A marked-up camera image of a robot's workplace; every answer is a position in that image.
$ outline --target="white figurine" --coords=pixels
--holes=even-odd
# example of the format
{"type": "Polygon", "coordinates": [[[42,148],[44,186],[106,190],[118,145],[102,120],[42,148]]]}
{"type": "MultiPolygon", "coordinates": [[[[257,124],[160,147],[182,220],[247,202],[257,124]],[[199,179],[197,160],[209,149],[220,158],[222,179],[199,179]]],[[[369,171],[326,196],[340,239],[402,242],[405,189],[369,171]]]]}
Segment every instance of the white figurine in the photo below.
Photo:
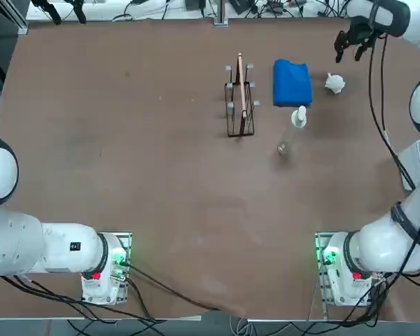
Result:
{"type": "Polygon", "coordinates": [[[345,86],[344,79],[339,75],[331,76],[331,73],[328,74],[327,81],[325,82],[325,87],[332,90],[335,95],[340,93],[345,86]]]}

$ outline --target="brown table surface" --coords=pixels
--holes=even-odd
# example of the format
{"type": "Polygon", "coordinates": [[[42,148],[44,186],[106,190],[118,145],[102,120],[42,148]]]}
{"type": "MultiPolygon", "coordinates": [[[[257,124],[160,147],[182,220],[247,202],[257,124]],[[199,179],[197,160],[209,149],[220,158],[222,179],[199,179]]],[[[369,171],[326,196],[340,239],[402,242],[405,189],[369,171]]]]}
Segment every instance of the brown table surface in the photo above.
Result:
{"type": "MultiPolygon", "coordinates": [[[[404,198],[372,123],[368,56],[335,63],[342,20],[33,26],[15,48],[0,104],[0,137],[17,153],[7,206],[41,221],[130,230],[133,262],[195,300],[255,319],[308,318],[314,233],[354,230],[404,198]],[[236,55],[254,64],[255,136],[228,139],[223,84],[236,55]],[[290,108],[272,105],[277,58],[307,63],[314,102],[288,161],[276,145],[290,108]],[[344,91],[324,88],[341,74],[344,91]]],[[[379,57],[374,95],[379,110],[379,57]]],[[[420,50],[389,41],[386,123],[397,150],[417,139],[407,111],[420,50]]],[[[77,274],[38,276],[81,294],[77,274]]],[[[159,317],[203,312],[135,278],[159,317]]],[[[141,314],[137,299],[119,306],[141,314]]],[[[0,281],[0,317],[77,316],[0,281]]],[[[105,317],[114,314],[101,313],[105,317]]],[[[332,318],[345,309],[331,309],[332,318]]],[[[420,321],[420,289],[404,279],[381,319],[420,321]]],[[[312,319],[322,319],[319,291],[312,319]]]]}

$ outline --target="wire rack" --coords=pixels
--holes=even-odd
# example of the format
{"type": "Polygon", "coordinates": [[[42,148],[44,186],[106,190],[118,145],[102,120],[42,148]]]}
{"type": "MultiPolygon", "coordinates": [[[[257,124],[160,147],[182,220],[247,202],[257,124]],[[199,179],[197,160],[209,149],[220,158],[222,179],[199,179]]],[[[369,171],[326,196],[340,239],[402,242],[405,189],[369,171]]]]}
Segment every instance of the wire rack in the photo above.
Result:
{"type": "Polygon", "coordinates": [[[248,137],[255,134],[254,110],[260,105],[259,101],[252,99],[252,89],[255,87],[254,82],[248,81],[248,72],[253,68],[252,64],[247,64],[242,69],[242,55],[238,54],[237,72],[235,80],[232,79],[232,67],[227,65],[225,70],[229,72],[229,82],[224,84],[225,94],[225,117],[227,121],[227,136],[248,137]],[[236,92],[240,92],[241,106],[235,105],[236,92]]]}

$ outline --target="white spray bottle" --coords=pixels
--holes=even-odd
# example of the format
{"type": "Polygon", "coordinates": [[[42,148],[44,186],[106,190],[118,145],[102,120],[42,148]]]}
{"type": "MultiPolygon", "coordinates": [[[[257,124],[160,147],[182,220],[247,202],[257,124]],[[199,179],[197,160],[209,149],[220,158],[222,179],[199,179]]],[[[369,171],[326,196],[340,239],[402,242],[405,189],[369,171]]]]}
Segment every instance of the white spray bottle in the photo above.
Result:
{"type": "Polygon", "coordinates": [[[286,156],[291,152],[291,147],[297,133],[307,124],[307,108],[305,106],[299,107],[291,114],[291,125],[285,131],[277,145],[277,150],[280,155],[286,156]]]}

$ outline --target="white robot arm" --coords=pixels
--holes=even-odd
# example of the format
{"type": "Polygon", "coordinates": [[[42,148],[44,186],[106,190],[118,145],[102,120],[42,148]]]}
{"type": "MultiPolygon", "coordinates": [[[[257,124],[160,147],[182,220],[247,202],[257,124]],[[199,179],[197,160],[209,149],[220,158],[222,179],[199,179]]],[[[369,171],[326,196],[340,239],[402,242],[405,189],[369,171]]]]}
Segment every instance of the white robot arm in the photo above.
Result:
{"type": "MultiPolygon", "coordinates": [[[[17,158],[0,139],[0,205],[18,184],[17,158]]],[[[81,273],[83,298],[95,304],[124,302],[128,253],[114,234],[75,223],[41,223],[0,207],[0,276],[25,273],[81,273]]]]}
{"type": "MultiPolygon", "coordinates": [[[[349,1],[346,10],[353,19],[350,31],[341,31],[338,35],[335,44],[337,61],[340,61],[343,51],[339,46],[358,44],[355,41],[360,35],[358,30],[361,33],[369,28],[370,32],[377,30],[379,34],[399,37],[420,47],[420,10],[414,10],[417,5],[410,0],[349,1]]],[[[409,114],[420,132],[420,82],[412,93],[409,114]]],[[[404,272],[419,271],[419,227],[420,184],[404,202],[397,203],[386,215],[361,230],[336,232],[323,254],[334,303],[357,305],[372,285],[372,273],[398,272],[415,239],[418,239],[418,244],[404,272]]]]}

